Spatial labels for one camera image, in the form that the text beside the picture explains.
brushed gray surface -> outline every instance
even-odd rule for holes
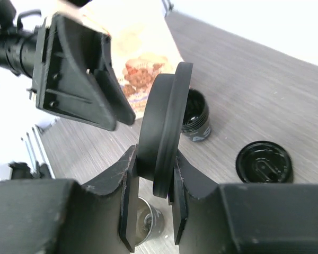
[[[210,138],[193,144],[181,137],[179,148],[190,162],[216,182],[239,182],[238,152],[270,140],[291,155],[296,183],[318,183],[318,67],[181,14],[170,14],[167,23],[184,60],[194,63],[191,86],[210,107]],[[56,177],[84,183],[137,142],[140,125],[111,133],[62,119],[42,140]],[[151,191],[142,180],[139,195],[162,210],[166,230],[136,253],[178,253],[171,210]]]

